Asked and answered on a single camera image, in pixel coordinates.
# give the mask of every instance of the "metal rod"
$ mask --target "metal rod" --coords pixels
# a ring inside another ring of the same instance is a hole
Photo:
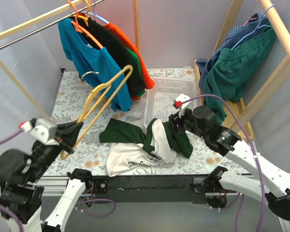
[[[102,1],[104,1],[104,0],[96,1],[95,3],[91,4],[90,6],[94,6],[95,4],[98,4],[98,3],[102,2]],[[84,8],[78,10],[77,12],[81,12],[81,11],[83,11],[83,10],[86,10],[87,8],[88,8],[88,6],[85,6]],[[4,48],[6,48],[6,47],[8,47],[8,46],[10,46],[10,45],[12,45],[12,44],[15,44],[15,43],[17,43],[17,42],[19,42],[19,41],[22,41],[23,39],[25,39],[25,38],[27,38],[27,37],[29,37],[29,36],[31,36],[31,35],[34,35],[34,34],[40,32],[40,31],[42,31],[42,30],[45,30],[45,29],[47,29],[47,28],[49,28],[49,27],[51,27],[51,26],[53,26],[53,25],[59,23],[60,21],[66,19],[66,18],[70,18],[70,17],[73,16],[74,14],[75,14],[75,12],[73,12],[73,13],[67,15],[67,16],[64,16],[63,18],[60,18],[60,19],[58,19],[58,20],[56,20],[56,21],[54,21],[54,22],[52,22],[52,23],[49,23],[49,24],[47,24],[47,25],[45,25],[45,26],[43,26],[43,27],[41,27],[41,28],[39,28],[39,29],[36,29],[36,30],[34,30],[34,31],[32,31],[32,32],[30,32],[30,33],[28,33],[28,34],[22,36],[22,37],[19,37],[18,39],[13,40],[13,41],[11,41],[11,42],[5,44],[5,45],[2,45],[2,46],[0,47],[0,50],[4,49]]]

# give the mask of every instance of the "gray floor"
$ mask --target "gray floor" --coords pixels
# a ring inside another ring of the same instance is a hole
[[[57,202],[55,197],[43,198],[42,219],[49,215]],[[118,203],[116,211],[106,218],[95,218],[73,210],[65,232],[232,232],[238,204],[239,200],[232,208],[217,212],[189,203]],[[111,204],[97,204],[90,210],[106,213],[111,208]],[[256,230],[260,208],[260,202],[245,197],[239,217],[240,232]],[[278,218],[268,208],[261,231],[282,231]]]

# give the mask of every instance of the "orange shirt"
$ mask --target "orange shirt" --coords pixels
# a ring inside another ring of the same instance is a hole
[[[117,27],[113,23],[109,23],[104,27],[108,29],[110,32],[112,32],[128,49],[133,51],[138,56],[138,58],[140,59],[141,71],[143,75],[143,81],[146,85],[146,89],[151,89],[155,85],[155,82],[150,78],[146,66],[142,60],[141,54],[139,50],[136,48],[136,46],[130,41],[130,39],[125,35],[125,33],[122,32],[122,30],[119,29],[119,27]]]

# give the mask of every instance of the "wooden rack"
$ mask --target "wooden rack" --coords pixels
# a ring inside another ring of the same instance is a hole
[[[82,2],[85,2],[84,0],[74,0],[73,4],[78,5]],[[259,0],[260,4],[262,5],[264,10],[267,10],[271,5],[270,0]],[[217,40],[217,44],[215,46],[215,50],[219,48],[224,38],[226,37],[228,31],[232,28],[234,25],[235,19],[238,15],[238,12],[241,8],[241,5],[243,3],[243,0],[232,0],[232,3],[230,5],[228,14],[226,16],[224,25],[221,29],[219,38]],[[41,16],[38,16],[36,18],[33,18],[27,22],[24,22],[18,26],[15,26],[11,29],[8,29],[4,32],[0,33],[0,40],[11,36],[17,32],[20,32],[28,27],[31,27],[33,25],[36,25],[37,23],[40,23],[50,17],[53,17],[55,15],[58,15],[68,9],[71,9],[71,5],[65,4],[61,7],[58,7],[50,12],[47,12]],[[138,0],[133,0],[133,14],[134,14],[134,27],[135,27],[135,39],[136,44],[139,46],[139,33],[138,33]],[[276,67],[276,69],[273,71],[273,73],[269,76],[267,81],[264,83],[264,85],[260,88],[260,90],[257,92],[257,94],[254,96],[254,98],[250,101],[250,103],[245,107],[243,100],[241,99],[237,103],[231,103],[229,101],[229,105],[231,108],[237,113],[240,121],[243,125],[245,125],[247,132],[249,133],[250,137],[253,138],[253,133],[251,130],[251,126],[249,124],[249,121],[251,118],[261,109],[261,107],[270,99],[270,97],[282,86],[282,84],[290,77],[290,34],[288,30],[286,29],[285,25],[281,21],[275,7],[272,7],[269,9],[269,11],[266,13],[280,43],[284,47],[286,51],[286,56],[283,58],[281,63]],[[20,88],[20,90],[25,94],[25,96],[32,102],[33,105],[39,110],[39,112],[44,116],[48,117],[43,109],[37,104],[37,102],[28,94],[28,92],[21,86],[21,84],[17,81],[17,79],[14,77],[14,75],[7,69],[7,67],[3,64],[3,62],[0,60],[0,67],[4,70],[4,72],[14,81],[14,83]],[[199,81],[199,70],[197,69],[195,65],[195,74],[196,74],[196,81],[198,85]],[[228,117],[226,121],[224,122],[225,126],[230,127],[235,132],[240,132],[239,126],[235,123],[234,120],[232,120],[232,117]]]
[[[270,0],[259,0],[262,8],[266,11],[272,3]],[[224,25],[221,29],[220,35],[215,46],[216,51],[223,43],[227,36],[228,31],[234,26],[234,22],[237,18],[239,10],[243,0],[232,0],[228,14],[224,21]],[[259,89],[257,94],[253,97],[250,103],[245,107],[243,99],[240,99],[237,103],[227,101],[228,105],[234,110],[239,120],[249,134],[251,139],[254,139],[254,135],[251,129],[250,120],[252,117],[262,108],[262,106],[270,99],[270,97],[283,85],[283,83],[290,77],[290,34],[285,27],[284,23],[281,21],[275,7],[269,9],[266,13],[281,45],[286,51],[286,56],[283,58],[281,63],[272,72],[263,86]],[[199,89],[200,71],[196,65],[196,60],[194,61],[194,73],[197,82],[198,95],[202,94]],[[224,107],[227,114],[226,120],[222,123],[223,126],[231,128],[242,138],[245,138],[242,131],[240,131],[239,126],[233,119],[230,112]]]

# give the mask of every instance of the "blue shirt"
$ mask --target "blue shirt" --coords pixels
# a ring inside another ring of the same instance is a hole
[[[97,50],[90,46],[82,35],[77,32],[71,23],[71,19],[65,19],[58,23],[62,47],[67,59],[73,61],[78,73],[83,75],[88,71],[96,71],[99,74],[88,74],[84,80],[92,87],[108,82],[121,69],[113,60],[105,47]],[[125,78],[122,74],[113,83],[106,97],[110,98],[112,93]],[[112,109],[116,111],[119,105],[123,112],[128,111],[132,106],[132,100],[125,83],[112,101]]]
[[[227,37],[226,37],[224,44],[219,49],[217,49],[217,51],[212,55],[212,57],[209,60],[207,60],[207,59],[197,60],[197,65],[198,65],[200,72],[201,72],[201,77],[200,77],[200,81],[199,81],[199,88],[202,90],[202,92],[204,92],[203,86],[204,86],[206,76],[207,76],[208,72],[211,71],[211,69],[213,68],[216,61],[218,60],[221,49],[222,48],[231,49],[245,35],[253,32],[253,30],[259,24],[260,20],[261,20],[260,26],[263,26],[269,22],[267,17],[263,17],[259,13],[254,14],[251,18],[257,18],[257,19],[249,20],[249,22],[245,26],[236,26],[236,27],[232,28],[229,31],[229,33],[227,34]],[[238,46],[247,42],[251,38],[261,34],[263,32],[263,29],[264,28],[257,29],[254,33],[252,33],[251,35],[244,38],[238,44]]]

